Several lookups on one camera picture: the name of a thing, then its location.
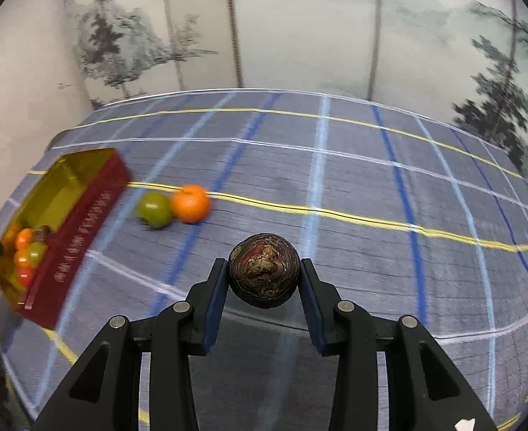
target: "green tomato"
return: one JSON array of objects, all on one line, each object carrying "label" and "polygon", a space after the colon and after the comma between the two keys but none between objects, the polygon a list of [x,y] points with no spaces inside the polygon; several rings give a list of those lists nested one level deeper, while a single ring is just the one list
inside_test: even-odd
[{"label": "green tomato", "polygon": [[136,215],[152,228],[163,228],[172,222],[170,198],[157,191],[145,193],[136,205]]},{"label": "green tomato", "polygon": [[27,250],[30,265],[33,269],[36,269],[43,260],[43,257],[45,257],[47,245],[40,241],[35,241],[29,244]]}]

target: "green fruit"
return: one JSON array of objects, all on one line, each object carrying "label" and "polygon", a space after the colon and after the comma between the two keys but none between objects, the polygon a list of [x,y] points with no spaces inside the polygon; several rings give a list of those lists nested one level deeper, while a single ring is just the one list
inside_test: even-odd
[{"label": "green fruit", "polygon": [[47,245],[45,245],[44,243],[36,241],[29,244],[28,259],[33,269],[36,269],[39,266],[39,264],[43,260],[43,257],[45,257],[46,251]]},{"label": "green fruit", "polygon": [[170,198],[157,191],[150,191],[138,201],[136,215],[152,228],[166,227],[172,222]]}]

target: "orange fruit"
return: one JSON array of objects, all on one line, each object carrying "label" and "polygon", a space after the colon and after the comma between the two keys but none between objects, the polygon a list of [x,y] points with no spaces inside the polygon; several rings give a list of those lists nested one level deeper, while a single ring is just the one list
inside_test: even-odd
[{"label": "orange fruit", "polygon": [[16,251],[15,257],[13,258],[16,267],[30,267],[31,259],[26,249]]},{"label": "orange fruit", "polygon": [[32,231],[32,228],[23,228],[23,230],[19,231],[19,234],[16,236],[16,249],[26,249],[32,241],[33,236],[34,232]]},{"label": "orange fruit", "polygon": [[210,213],[210,198],[197,184],[187,184],[172,198],[174,215],[184,223],[197,223]]},{"label": "orange fruit", "polygon": [[19,222],[13,222],[10,224],[10,227],[7,228],[5,234],[1,238],[5,254],[11,254],[15,250],[16,237],[22,229],[23,226],[19,224]]}]

